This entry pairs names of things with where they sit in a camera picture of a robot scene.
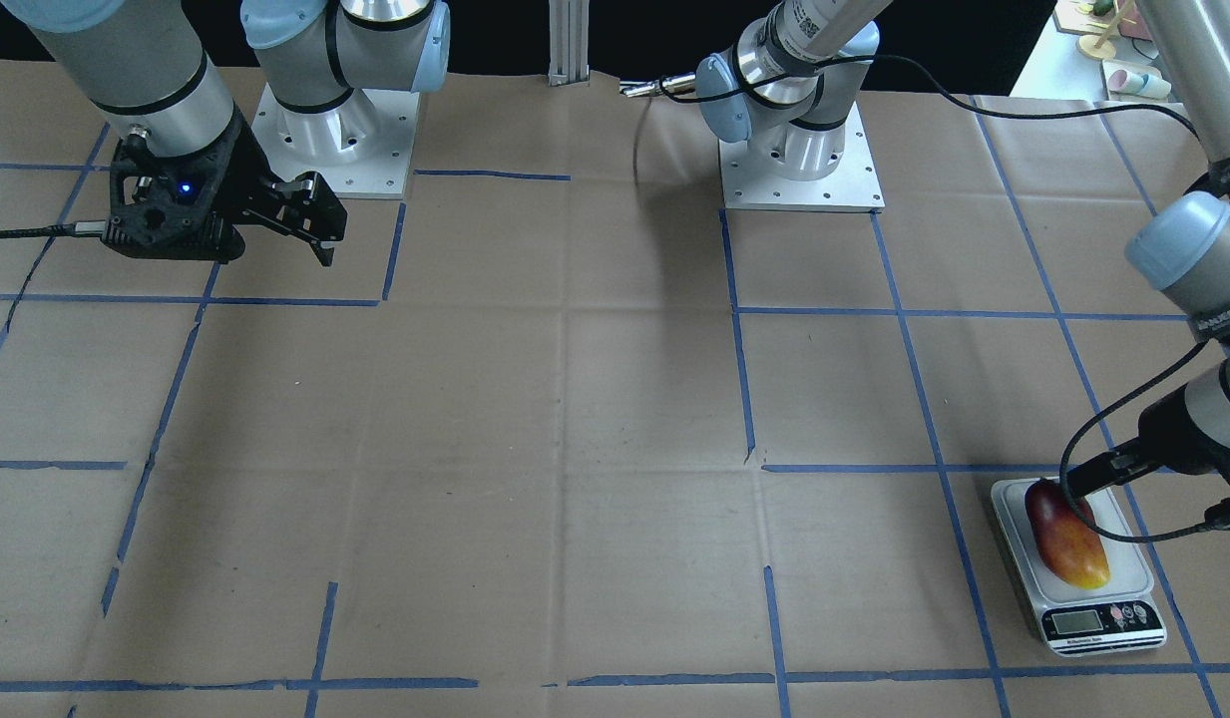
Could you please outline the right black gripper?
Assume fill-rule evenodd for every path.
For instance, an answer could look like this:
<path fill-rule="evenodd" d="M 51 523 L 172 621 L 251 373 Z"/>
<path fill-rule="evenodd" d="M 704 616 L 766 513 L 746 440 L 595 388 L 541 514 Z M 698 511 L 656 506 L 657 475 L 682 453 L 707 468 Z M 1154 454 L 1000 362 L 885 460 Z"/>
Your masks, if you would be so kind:
<path fill-rule="evenodd" d="M 199 159 L 212 172 L 200 191 L 204 250 L 245 250 L 237 227 L 258 224 L 303 241 L 322 267 L 333 264 L 335 250 L 344 240 L 347 210 L 323 175 L 312 170 L 292 180 L 276 175 L 237 108 L 226 132 Z"/>

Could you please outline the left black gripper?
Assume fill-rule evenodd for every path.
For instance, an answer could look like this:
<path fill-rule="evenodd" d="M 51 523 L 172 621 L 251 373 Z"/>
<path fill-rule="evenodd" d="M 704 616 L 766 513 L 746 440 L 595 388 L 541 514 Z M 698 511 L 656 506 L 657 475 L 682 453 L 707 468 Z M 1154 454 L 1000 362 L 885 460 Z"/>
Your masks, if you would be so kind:
<path fill-rule="evenodd" d="M 1075 499 L 1129 484 L 1160 468 L 1184 476 L 1230 470 L 1230 449 L 1205 435 L 1186 408 L 1184 389 L 1148 406 L 1138 418 L 1138 438 L 1066 468 L 1064 484 Z"/>

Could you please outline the arm grey base plate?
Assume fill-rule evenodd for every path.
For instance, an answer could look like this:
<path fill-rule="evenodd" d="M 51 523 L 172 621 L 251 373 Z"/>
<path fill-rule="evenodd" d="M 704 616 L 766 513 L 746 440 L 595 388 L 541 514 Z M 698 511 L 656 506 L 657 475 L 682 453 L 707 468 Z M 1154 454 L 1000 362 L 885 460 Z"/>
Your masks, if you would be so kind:
<path fill-rule="evenodd" d="M 829 132 L 792 124 L 750 141 L 720 141 L 724 207 L 876 213 L 887 205 L 859 105 Z"/>
<path fill-rule="evenodd" d="M 422 100 L 403 91 L 355 90 L 337 108 L 296 113 L 266 86 L 251 130 L 282 180 L 316 172 L 339 198 L 400 200 Z"/>

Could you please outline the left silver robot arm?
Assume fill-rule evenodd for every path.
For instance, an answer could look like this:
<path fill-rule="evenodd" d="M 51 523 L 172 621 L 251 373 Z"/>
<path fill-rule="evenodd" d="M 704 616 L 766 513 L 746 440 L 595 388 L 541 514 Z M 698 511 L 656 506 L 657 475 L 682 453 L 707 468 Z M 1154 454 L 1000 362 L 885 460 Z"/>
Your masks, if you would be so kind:
<path fill-rule="evenodd" d="M 720 140 L 768 129 L 831 132 L 876 54 L 883 1 L 782 1 L 692 77 L 697 108 Z M 1141 17 L 1168 70 L 1186 124 L 1208 159 L 1205 175 L 1125 246 L 1125 258 L 1189 318 L 1197 345 L 1228 358 L 1138 420 L 1134 440 L 1061 467 L 1066 494 L 1082 497 L 1157 468 L 1220 473 L 1230 483 L 1230 1 L 1141 1 Z"/>

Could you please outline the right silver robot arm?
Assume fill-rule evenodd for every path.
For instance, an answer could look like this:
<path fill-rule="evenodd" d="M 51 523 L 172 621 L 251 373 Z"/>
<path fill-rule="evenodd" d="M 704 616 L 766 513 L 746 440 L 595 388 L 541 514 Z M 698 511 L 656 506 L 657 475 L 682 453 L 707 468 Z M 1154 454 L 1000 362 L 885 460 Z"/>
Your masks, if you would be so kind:
<path fill-rule="evenodd" d="M 244 1 L 244 37 L 278 135 L 305 170 L 283 178 L 178 1 L 9 1 L 116 132 L 105 221 L 58 224 L 132 259 L 228 263 L 240 227 L 294 237 L 331 266 L 347 210 L 323 168 L 383 149 L 371 91 L 430 93 L 449 66 L 445 1 Z"/>

